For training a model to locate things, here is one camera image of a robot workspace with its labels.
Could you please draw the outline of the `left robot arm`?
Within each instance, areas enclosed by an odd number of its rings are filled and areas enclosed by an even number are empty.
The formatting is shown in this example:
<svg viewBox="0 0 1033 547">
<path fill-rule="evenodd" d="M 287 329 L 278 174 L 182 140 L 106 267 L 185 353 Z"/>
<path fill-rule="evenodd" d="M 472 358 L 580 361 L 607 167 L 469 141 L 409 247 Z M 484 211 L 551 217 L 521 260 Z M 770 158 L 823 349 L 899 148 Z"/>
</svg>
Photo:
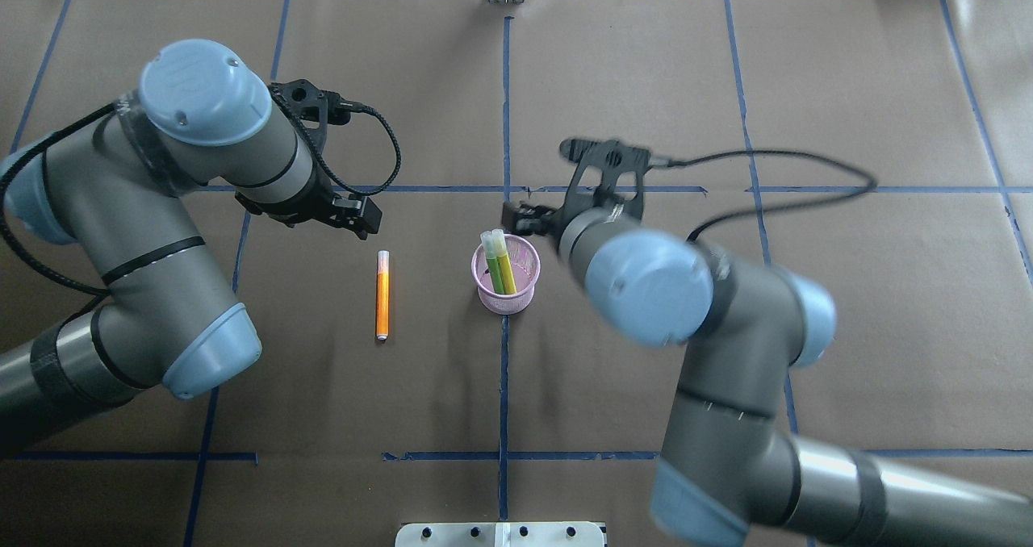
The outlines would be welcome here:
<svg viewBox="0 0 1033 547">
<path fill-rule="evenodd" d="M 383 213 L 322 157 L 328 125 L 354 114 L 383 120 L 310 81 L 267 83 L 214 40 L 180 40 L 135 89 L 5 158 L 2 215 L 79 244 L 100 285 L 46 267 L 2 224 L 23 263 L 92 296 L 2 355 L 2 457 L 155 386 L 196 399 L 253 365 L 261 339 L 182 198 L 222 179 L 250 214 L 365 239 Z"/>
</svg>

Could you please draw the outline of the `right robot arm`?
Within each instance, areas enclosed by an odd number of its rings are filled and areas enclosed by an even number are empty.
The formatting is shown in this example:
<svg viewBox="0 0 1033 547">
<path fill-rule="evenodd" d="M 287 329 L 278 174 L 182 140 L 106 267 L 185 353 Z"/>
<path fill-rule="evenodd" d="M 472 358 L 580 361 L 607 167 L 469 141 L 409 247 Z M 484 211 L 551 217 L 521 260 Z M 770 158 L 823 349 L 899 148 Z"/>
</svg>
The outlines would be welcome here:
<svg viewBox="0 0 1033 547">
<path fill-rule="evenodd" d="M 650 495 L 657 528 L 742 546 L 753 526 L 834 546 L 1029 546 L 1031 498 L 780 432 L 788 372 L 829 348 L 822 286 L 641 226 L 628 204 L 506 203 L 502 227 L 546 236 L 613 329 L 685 344 Z"/>
</svg>

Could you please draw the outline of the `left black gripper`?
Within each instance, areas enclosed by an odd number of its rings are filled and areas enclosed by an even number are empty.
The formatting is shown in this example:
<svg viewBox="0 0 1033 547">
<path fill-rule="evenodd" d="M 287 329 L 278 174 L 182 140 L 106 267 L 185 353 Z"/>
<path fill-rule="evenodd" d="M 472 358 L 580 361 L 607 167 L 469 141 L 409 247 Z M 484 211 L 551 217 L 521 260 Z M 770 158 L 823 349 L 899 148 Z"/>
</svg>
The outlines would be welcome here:
<svg viewBox="0 0 1033 547">
<path fill-rule="evenodd" d="M 321 169 L 292 169 L 265 186 L 234 188 L 234 199 L 251 214 L 267 214 L 287 226 L 316 220 L 358 237 L 376 235 L 383 212 L 368 195 L 341 197 Z"/>
</svg>

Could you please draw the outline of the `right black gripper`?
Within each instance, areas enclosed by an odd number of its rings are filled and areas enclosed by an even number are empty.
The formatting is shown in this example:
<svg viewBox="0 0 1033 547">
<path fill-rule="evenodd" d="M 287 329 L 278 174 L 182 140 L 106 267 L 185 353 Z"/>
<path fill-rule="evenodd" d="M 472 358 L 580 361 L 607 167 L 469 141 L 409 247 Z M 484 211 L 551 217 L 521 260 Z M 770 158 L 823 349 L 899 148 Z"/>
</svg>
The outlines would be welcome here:
<svg viewBox="0 0 1033 547">
<path fill-rule="evenodd" d="M 578 212 L 566 206 L 532 205 L 524 201 L 506 202 L 502 206 L 501 223 L 513 223 L 516 236 L 543 236 L 559 245 L 566 228 Z"/>
</svg>

